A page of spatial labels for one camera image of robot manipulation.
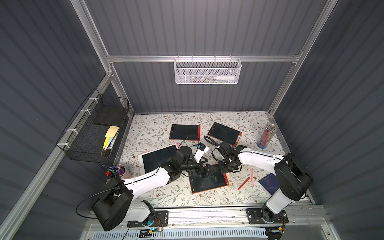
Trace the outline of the red tablet front with scribbles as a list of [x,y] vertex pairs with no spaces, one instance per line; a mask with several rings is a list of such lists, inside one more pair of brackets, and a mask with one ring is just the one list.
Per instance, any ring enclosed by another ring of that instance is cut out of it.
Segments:
[[189,173],[189,180],[192,194],[229,186],[227,175],[223,174],[220,170],[216,170],[206,178],[197,175],[196,172],[193,171]]

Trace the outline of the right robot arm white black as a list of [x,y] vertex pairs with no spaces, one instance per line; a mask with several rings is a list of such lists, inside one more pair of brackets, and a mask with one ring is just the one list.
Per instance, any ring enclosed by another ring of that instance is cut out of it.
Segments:
[[216,149],[222,155],[219,167],[222,173],[237,173],[242,165],[257,167],[275,175],[279,188],[262,206],[259,216],[264,222],[274,223],[292,202],[299,201],[313,183],[313,177],[292,154],[270,155],[246,146],[220,143]]

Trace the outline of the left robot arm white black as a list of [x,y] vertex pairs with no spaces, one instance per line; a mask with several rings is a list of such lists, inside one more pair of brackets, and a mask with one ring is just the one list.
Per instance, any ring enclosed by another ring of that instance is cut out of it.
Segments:
[[208,159],[202,157],[195,159],[192,149],[187,146],[180,147],[175,156],[168,158],[165,163],[139,177],[122,180],[114,177],[105,186],[105,189],[96,195],[92,210],[104,231],[117,227],[125,219],[134,222],[152,222],[154,209],[143,201],[131,207],[131,204],[155,188],[166,186],[177,180],[183,172],[194,172],[207,178],[218,171],[217,166],[208,164]]

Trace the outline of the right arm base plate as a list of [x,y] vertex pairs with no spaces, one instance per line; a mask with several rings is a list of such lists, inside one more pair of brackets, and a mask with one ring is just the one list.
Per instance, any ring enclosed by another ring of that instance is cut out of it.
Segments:
[[279,214],[274,214],[268,208],[247,208],[247,218],[249,224],[282,224],[289,223],[288,216],[285,210]]

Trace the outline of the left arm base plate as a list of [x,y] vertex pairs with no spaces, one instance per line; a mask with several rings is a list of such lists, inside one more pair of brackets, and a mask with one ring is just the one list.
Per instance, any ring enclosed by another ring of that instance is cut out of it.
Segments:
[[151,213],[143,222],[131,221],[127,223],[128,227],[167,227],[169,220],[169,211],[156,211]]

